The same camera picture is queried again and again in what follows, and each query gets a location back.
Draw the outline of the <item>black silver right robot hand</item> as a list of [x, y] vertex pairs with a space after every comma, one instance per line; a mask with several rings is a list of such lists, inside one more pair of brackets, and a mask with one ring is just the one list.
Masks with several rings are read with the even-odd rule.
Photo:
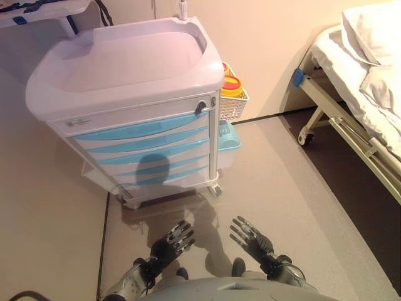
[[230, 238], [258, 263], [274, 253], [272, 242], [242, 216], [232, 219], [230, 229]]

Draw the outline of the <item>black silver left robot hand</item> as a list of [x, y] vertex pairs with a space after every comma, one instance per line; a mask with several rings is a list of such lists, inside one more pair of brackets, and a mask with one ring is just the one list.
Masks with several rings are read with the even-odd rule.
[[194, 230], [185, 220], [179, 221], [151, 247], [150, 264], [158, 271], [169, 266], [195, 242]]

